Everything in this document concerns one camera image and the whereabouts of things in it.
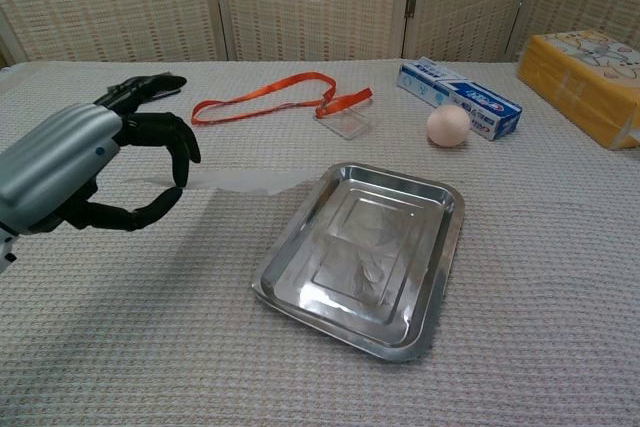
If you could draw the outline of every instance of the lanyard strap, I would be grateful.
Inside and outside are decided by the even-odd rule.
[[[217,109],[227,105],[239,104],[240,102],[244,102],[246,100],[257,99],[258,97],[262,97],[263,95],[268,95],[272,92],[286,89],[287,87],[290,87],[299,82],[304,82],[306,80],[322,80],[329,84],[331,87],[329,87],[329,90],[322,94],[322,99],[318,100],[285,103],[263,110],[256,110],[244,114],[232,115],[230,117],[223,117],[220,119],[207,120],[198,118],[198,114],[200,114],[200,112],[202,112],[203,110]],[[361,90],[360,92],[356,92],[355,94],[341,95],[339,97],[334,97],[335,93],[336,81],[328,75],[321,74],[320,72],[303,72],[301,74],[292,75],[291,77],[278,80],[273,84],[265,85],[264,87],[260,87],[258,90],[255,90],[249,94],[242,95],[240,97],[236,97],[235,99],[204,100],[193,108],[193,112],[191,114],[191,123],[193,125],[224,124],[226,122],[234,122],[236,120],[257,117],[259,115],[267,115],[273,112],[278,112],[279,110],[292,109],[295,107],[316,107],[316,117],[321,119],[323,117],[326,117],[327,115],[335,114],[336,112],[340,112],[341,110],[348,109],[349,107],[362,102],[363,100],[366,100],[373,95],[371,89],[369,88]]]

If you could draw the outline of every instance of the tissue pack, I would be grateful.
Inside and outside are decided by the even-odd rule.
[[[534,35],[518,77],[602,146],[640,145],[640,53],[592,30]]]

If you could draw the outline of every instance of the white tablecloth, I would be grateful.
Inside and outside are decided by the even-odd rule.
[[[346,141],[310,109],[196,128],[192,171],[358,161],[458,189],[466,215],[433,348],[388,364],[260,303],[252,273],[310,190],[187,190],[134,233],[61,226],[23,237],[0,276],[2,425],[640,425],[640,150],[610,152],[514,76],[454,64],[521,104],[518,130],[425,140],[427,104],[400,61],[35,63],[0,72],[0,149],[56,110],[133,75],[188,83],[144,105],[189,118],[206,98],[318,70],[370,86],[373,130]],[[256,101],[316,98],[308,83]],[[170,175],[161,148],[125,148],[95,199],[140,206]]]

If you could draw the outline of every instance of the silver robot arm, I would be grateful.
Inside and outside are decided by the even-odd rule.
[[[21,234],[50,232],[63,221],[82,229],[136,230],[156,222],[178,201],[189,162],[200,162],[195,136],[173,114],[136,114],[141,103],[177,93],[186,80],[169,74],[133,77],[93,104],[52,115],[0,154],[0,273],[15,260]],[[96,176],[125,145],[165,146],[176,187],[133,212],[89,202]]]

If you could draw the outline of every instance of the blue and white box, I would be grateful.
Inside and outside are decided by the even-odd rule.
[[[403,64],[397,85],[434,107],[463,107],[471,128],[489,140],[513,132],[522,113],[519,105],[426,57]]]

